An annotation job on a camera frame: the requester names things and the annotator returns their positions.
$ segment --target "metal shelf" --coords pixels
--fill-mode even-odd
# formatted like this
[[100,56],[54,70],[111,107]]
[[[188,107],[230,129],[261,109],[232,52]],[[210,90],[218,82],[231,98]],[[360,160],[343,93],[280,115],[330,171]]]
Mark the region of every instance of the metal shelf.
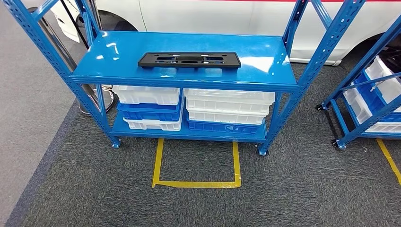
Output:
[[[86,0],[75,0],[85,22],[87,42],[90,46],[78,66],[43,18],[58,0],[46,0],[32,12],[25,8],[21,0],[2,1],[88,110],[113,143],[113,147],[117,148],[120,145],[117,136],[234,140],[260,143],[258,150],[261,155],[267,154],[269,145],[365,3],[365,0],[344,0],[336,16],[331,19],[323,4],[319,0],[313,0],[313,5],[327,31],[297,81],[288,59],[296,29],[309,2],[307,0],[296,1],[283,36],[101,31],[94,1],[88,3]],[[137,62],[146,52],[236,52],[242,66],[238,69],[144,69],[138,67]],[[97,97],[94,94],[88,96],[85,90],[89,87],[88,84],[96,85]],[[255,135],[189,131],[185,120],[179,132],[139,131],[130,130],[120,114],[117,115],[113,128],[108,125],[101,92],[102,84],[271,91],[276,93],[276,98],[269,130],[267,131],[266,125],[263,124]],[[284,92],[289,93],[289,96],[280,110]]]
[[[342,138],[335,138],[332,141],[332,145],[339,148],[346,148],[346,145],[350,143],[355,138],[382,138],[382,139],[401,139],[401,133],[390,133],[390,132],[366,132],[371,126],[379,122],[383,117],[392,113],[395,109],[401,106],[401,96],[396,97],[390,103],[385,105],[379,110],[376,110],[371,117],[366,119],[363,123],[359,123],[354,111],[351,106],[349,106],[346,101],[343,92],[348,89],[356,89],[356,87],[366,84],[375,84],[377,82],[383,82],[387,79],[401,77],[401,73],[395,73],[389,76],[380,77],[370,81],[352,84],[352,82],[357,78],[365,68],[373,61],[376,55],[399,33],[401,32],[401,16],[399,16],[395,22],[390,26],[390,28],[380,37],[380,39],[375,43],[375,45],[369,50],[369,52],[361,59],[361,61],[352,69],[352,71],[347,75],[347,77],[338,85],[338,87],[327,97],[327,99],[322,102],[321,105],[317,106],[318,110],[328,110],[330,106],[333,107],[336,118],[339,120],[341,129],[344,136]],[[345,106],[351,115],[352,121],[355,128],[351,131],[348,130],[344,118],[336,104],[336,100],[342,98],[344,100]]]
[[[184,51],[236,52],[242,66],[238,69],[137,66],[145,52]],[[71,78],[77,83],[116,85],[283,92],[298,89],[280,36],[101,32]]]

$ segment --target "yellow floor tape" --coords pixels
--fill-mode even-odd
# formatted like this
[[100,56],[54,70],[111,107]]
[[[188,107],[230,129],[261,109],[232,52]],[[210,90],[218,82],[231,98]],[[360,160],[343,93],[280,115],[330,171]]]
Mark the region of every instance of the yellow floor tape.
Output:
[[383,152],[384,156],[386,157],[387,161],[389,162],[392,171],[393,171],[394,174],[397,176],[397,178],[398,178],[398,183],[401,185],[401,174],[400,174],[400,171],[398,170],[398,168],[397,168],[397,166],[395,165],[393,159],[391,158],[391,155],[390,155],[390,153],[388,152],[386,146],[384,145],[383,140],[382,140],[382,139],[376,139],[376,141],[377,141],[377,143],[379,144],[380,149],[382,150],[382,152]]
[[239,165],[238,143],[233,142],[234,181],[233,182],[191,182],[191,181],[160,181],[160,168],[163,154],[163,139],[157,143],[155,170],[153,172],[152,188],[156,184],[175,188],[237,188],[241,187],[241,169]]

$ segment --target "black fixture plate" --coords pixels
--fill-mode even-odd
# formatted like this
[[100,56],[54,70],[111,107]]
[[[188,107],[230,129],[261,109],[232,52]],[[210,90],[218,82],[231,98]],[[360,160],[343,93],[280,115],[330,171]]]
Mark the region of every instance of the black fixture plate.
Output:
[[140,67],[175,68],[240,68],[235,52],[147,52],[138,62]]

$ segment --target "blue plastic bin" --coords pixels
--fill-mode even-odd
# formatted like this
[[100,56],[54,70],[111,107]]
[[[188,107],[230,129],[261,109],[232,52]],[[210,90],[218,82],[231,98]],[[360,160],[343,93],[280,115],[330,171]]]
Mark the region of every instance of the blue plastic bin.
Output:
[[178,105],[158,105],[158,104],[123,104],[118,103],[117,110],[120,111],[127,120],[159,120],[163,122],[177,122],[180,119],[181,100],[183,90],[180,90],[180,102]]
[[221,131],[221,132],[233,132],[241,134],[256,134],[256,131],[260,125],[255,124],[233,124],[233,123],[222,123],[222,122],[201,122],[189,120],[188,112],[184,111],[186,120],[190,130],[200,131]]
[[[362,83],[362,82],[366,82],[366,81],[370,81],[370,78],[365,73],[365,71],[363,71],[361,73],[361,75],[359,75],[354,80],[354,84],[358,84],[358,83]],[[374,83],[371,83],[371,84],[364,84],[364,85],[357,87],[357,90],[362,95],[364,101],[366,102],[366,104],[369,107],[369,110],[370,110],[370,112],[372,112],[372,114],[376,113],[378,110],[380,110],[385,105],[387,105],[387,103],[383,99],[382,93],[380,92],[380,90],[378,88],[375,88],[372,91],[370,91],[374,85],[375,85]],[[381,122],[401,122],[401,113],[399,113],[399,112],[390,113],[390,114],[386,115],[385,117],[383,117],[380,121]]]

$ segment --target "white crate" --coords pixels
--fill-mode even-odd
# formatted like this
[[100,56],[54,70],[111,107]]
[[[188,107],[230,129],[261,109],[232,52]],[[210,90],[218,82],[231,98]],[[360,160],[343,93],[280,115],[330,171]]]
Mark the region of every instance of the white crate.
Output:
[[357,120],[360,124],[365,122],[369,117],[372,116],[372,112],[370,112],[369,107],[364,101],[363,97],[359,93],[356,88],[352,88],[344,92],[344,97],[347,100],[348,104],[351,106],[354,111]]
[[[372,116],[366,102],[356,88],[345,91],[344,96],[357,116],[359,124],[362,124]],[[401,133],[401,122],[377,122],[366,132]]]
[[401,122],[378,122],[367,129],[366,132],[401,133]]
[[242,113],[219,113],[191,110],[189,111],[189,120],[201,122],[224,122],[237,124],[262,124],[265,115],[250,115]]
[[123,118],[128,123],[130,129],[161,129],[163,131],[179,131],[181,130],[181,122],[183,120],[184,98],[181,100],[180,119],[177,122],[163,122],[159,120],[128,120]]
[[177,105],[180,89],[174,87],[139,87],[114,85],[113,92],[124,104],[155,103]]
[[[376,56],[373,63],[366,68],[365,72],[370,79],[378,79],[393,74],[379,56]],[[376,85],[386,103],[390,103],[393,99],[401,95],[401,84],[398,78],[380,81]],[[401,107],[397,108],[394,112],[401,112]]]
[[274,92],[215,89],[185,89],[186,107],[192,111],[257,114],[266,116],[274,103]]

